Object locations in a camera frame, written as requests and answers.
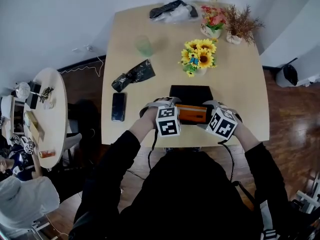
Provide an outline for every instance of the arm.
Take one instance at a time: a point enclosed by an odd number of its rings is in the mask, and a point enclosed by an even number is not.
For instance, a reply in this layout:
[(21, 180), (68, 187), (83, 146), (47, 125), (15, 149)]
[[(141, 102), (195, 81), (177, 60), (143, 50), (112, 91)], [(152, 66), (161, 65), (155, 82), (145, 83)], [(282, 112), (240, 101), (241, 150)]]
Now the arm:
[(86, 180), (82, 201), (76, 212), (70, 235), (73, 239), (83, 238), (92, 233), (112, 235), (118, 228), (118, 204), (120, 184), (126, 170), (134, 163), (140, 143), (155, 126), (156, 108), (148, 109), (142, 118), (122, 134), (103, 156), (100, 163)]
[(256, 186), (257, 205), (267, 201), (273, 228), (281, 231), (288, 221), (288, 197), (284, 178), (263, 143), (259, 142), (251, 131), (241, 122), (234, 131), (240, 141)]
[(42, 168), (41, 168), (41, 165), (39, 162), (39, 158), (35, 153), (32, 154), (32, 160), (34, 163), (35, 171), (33, 171), (31, 175), (32, 175), (32, 179), (36, 179), (36, 178), (39, 178), (43, 175)]

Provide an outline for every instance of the white cable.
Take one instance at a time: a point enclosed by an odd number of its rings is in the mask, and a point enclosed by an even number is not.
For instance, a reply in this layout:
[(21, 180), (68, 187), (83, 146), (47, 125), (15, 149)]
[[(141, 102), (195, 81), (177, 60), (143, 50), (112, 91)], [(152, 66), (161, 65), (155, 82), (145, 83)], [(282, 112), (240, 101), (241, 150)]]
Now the white cable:
[(56, 227), (52, 224), (52, 222), (50, 221), (50, 219), (48, 218), (48, 216), (47, 216), (46, 214), (45, 214), (45, 216), (46, 216), (46, 218), (48, 219), (48, 221), (50, 222), (50, 224), (52, 225), (52, 227), (53, 227), (56, 231), (58, 231), (58, 232), (60, 233), (60, 235), (66, 235), (67, 237), (69, 237), (68, 234), (62, 233), (62, 232), (60, 232), (58, 229), (56, 229)]
[(85, 66), (84, 68), (79, 68), (79, 67), (78, 67), (77, 69), (65, 70), (65, 71), (60, 72), (60, 74), (69, 73), (69, 72), (71, 72), (71, 71), (75, 72), (75, 71), (77, 71), (77, 70), (94, 69), (96, 75), (97, 75), (98, 78), (99, 78), (100, 75), (101, 75), (101, 69), (102, 69), (102, 67), (103, 67), (103, 65), (104, 65), (104, 62), (103, 62), (98, 56), (97, 56), (97, 58), (98, 58), (99, 61), (101, 61), (101, 67), (100, 67), (100, 69), (99, 69), (99, 73), (97, 72), (97, 68), (96, 68), (95, 66)]

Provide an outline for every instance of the green glass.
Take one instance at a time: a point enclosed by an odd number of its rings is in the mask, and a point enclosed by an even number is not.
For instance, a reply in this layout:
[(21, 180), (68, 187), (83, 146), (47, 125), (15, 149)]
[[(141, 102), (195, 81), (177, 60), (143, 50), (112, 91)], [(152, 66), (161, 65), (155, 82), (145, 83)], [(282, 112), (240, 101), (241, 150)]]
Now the green glass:
[(151, 43), (146, 35), (139, 35), (135, 38), (134, 45), (142, 56), (150, 57), (154, 54)]

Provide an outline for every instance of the cable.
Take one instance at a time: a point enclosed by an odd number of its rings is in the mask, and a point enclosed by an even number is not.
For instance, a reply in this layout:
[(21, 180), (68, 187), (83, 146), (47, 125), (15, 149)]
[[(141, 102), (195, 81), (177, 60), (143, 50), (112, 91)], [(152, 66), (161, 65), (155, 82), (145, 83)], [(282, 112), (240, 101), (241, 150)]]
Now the cable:
[(155, 129), (155, 132), (154, 132), (154, 141), (153, 141), (153, 144), (152, 144), (152, 148), (151, 148), (151, 151), (149, 152), (148, 154), (148, 165), (149, 165), (149, 169), (151, 171), (151, 165), (150, 165), (150, 155), (152, 153), (152, 151), (154, 151), (155, 149), (155, 145), (156, 145), (156, 142), (157, 142), (157, 138), (158, 138), (158, 129), (156, 128)]
[(138, 174), (136, 174), (135, 172), (133, 172), (133, 171), (131, 171), (131, 170), (126, 170), (128, 173), (131, 173), (131, 174), (133, 174), (133, 175), (135, 175), (135, 176), (137, 176), (137, 177), (139, 177), (141, 180), (145, 180), (145, 178), (143, 178), (143, 177), (141, 177), (140, 175), (138, 175)]
[(62, 233), (62, 232), (60, 232), (58, 229), (56, 229), (56, 227), (52, 224), (52, 222), (50, 221), (50, 219), (48, 218), (48, 216), (47, 216), (46, 214), (45, 214), (45, 216), (46, 216), (46, 218), (48, 219), (48, 221), (50, 222), (50, 224), (52, 225), (52, 227), (53, 227), (56, 231), (58, 231), (58, 233), (60, 233), (60, 235), (66, 235), (67, 237), (69, 237), (68, 234)]
[(232, 155), (230, 149), (224, 144), (226, 141), (221, 141), (218, 142), (219, 145), (222, 145), (226, 148), (226, 150), (228, 150), (230, 156), (231, 156), (231, 160), (232, 160), (232, 170), (231, 170), (231, 177), (230, 177), (230, 182), (232, 182), (232, 179), (234, 177), (234, 168), (235, 168), (235, 160), (234, 160), (234, 156)]
[(70, 70), (65, 70), (65, 71), (62, 71), (62, 72), (60, 72), (60, 74), (62, 75), (62, 74), (64, 74), (64, 73), (69, 73), (69, 72), (75, 72), (75, 71), (77, 71), (77, 70), (85, 70), (85, 69), (94, 69), (95, 70), (95, 73), (96, 73), (96, 75), (98, 76), (98, 78), (100, 77), (100, 75), (101, 75), (101, 69), (102, 69), (102, 67), (103, 67), (103, 65), (104, 65), (104, 62), (97, 56), (97, 58), (98, 58), (98, 60), (99, 61), (101, 61), (101, 67), (100, 67), (100, 69), (99, 69), (99, 73), (97, 72), (97, 68), (95, 67), (95, 66), (85, 66), (84, 68), (77, 68), (77, 69), (70, 69)]

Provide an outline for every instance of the black jacket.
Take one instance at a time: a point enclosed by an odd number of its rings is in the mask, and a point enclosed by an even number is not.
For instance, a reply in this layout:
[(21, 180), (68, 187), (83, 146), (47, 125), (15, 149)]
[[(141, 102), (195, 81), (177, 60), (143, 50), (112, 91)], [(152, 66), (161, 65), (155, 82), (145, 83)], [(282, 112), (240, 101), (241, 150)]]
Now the black jacket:
[[(261, 214), (243, 204), (224, 169), (205, 152), (166, 154), (152, 168), (132, 205), (119, 213), (120, 184), (139, 149), (130, 131), (110, 146), (85, 183), (69, 239), (194, 234), (197, 238), (260, 239)], [(279, 229), (288, 204), (281, 173), (262, 143), (245, 157), (257, 189), (255, 198), (259, 204), (267, 200), (273, 226)]]

